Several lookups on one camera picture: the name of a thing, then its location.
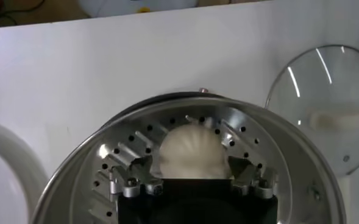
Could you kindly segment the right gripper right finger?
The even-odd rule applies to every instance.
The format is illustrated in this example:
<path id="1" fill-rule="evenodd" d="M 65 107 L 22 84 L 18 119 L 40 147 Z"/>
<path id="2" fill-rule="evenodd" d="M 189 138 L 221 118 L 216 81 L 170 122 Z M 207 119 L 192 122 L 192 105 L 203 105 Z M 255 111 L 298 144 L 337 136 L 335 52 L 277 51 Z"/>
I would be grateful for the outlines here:
<path id="1" fill-rule="evenodd" d="M 278 174 L 275 169 L 266 167 L 262 170 L 249 160 L 234 156 L 228 157 L 228 164 L 233 175 L 231 185 L 242 196 L 253 195 L 269 200 L 276 195 Z"/>

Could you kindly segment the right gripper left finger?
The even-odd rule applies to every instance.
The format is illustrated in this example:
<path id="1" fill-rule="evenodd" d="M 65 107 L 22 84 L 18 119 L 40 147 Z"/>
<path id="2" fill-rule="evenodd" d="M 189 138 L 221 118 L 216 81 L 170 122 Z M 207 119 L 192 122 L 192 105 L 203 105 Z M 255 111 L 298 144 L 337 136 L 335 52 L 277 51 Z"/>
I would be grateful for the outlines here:
<path id="1" fill-rule="evenodd" d="M 159 196 L 163 193 L 163 180 L 150 173 L 153 164 L 152 155 L 134 159 L 127 168 L 112 166 L 109 171 L 109 196 L 122 195 L 134 198 L 145 192 Z"/>

